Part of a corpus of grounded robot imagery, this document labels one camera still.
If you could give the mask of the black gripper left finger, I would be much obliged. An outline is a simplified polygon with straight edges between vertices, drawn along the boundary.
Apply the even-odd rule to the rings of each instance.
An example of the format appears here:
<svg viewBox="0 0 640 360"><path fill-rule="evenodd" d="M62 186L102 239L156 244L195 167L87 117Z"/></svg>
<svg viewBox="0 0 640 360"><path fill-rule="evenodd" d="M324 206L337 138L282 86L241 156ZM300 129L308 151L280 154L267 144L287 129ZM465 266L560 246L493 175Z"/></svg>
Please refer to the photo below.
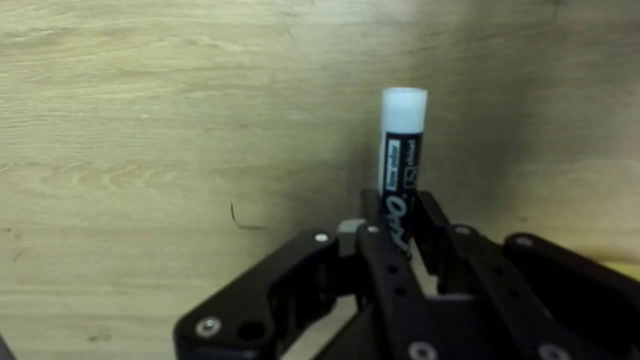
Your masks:
<svg viewBox="0 0 640 360"><path fill-rule="evenodd" d="M355 313L313 360L458 360L456 303L422 291L363 189L349 230L308 227L188 310L175 360L282 360L342 298Z"/></svg>

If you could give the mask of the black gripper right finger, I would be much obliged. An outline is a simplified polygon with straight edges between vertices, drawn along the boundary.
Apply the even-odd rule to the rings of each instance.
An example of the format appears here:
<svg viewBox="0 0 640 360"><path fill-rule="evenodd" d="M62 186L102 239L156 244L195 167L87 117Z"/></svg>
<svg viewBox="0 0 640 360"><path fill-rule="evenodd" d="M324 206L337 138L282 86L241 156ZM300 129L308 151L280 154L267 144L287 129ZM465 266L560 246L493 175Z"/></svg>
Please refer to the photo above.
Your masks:
<svg viewBox="0 0 640 360"><path fill-rule="evenodd" d="M429 192L412 218L418 253L439 294L470 296L500 333L506 360L638 360L640 281L547 238L493 242L451 223Z"/></svg>

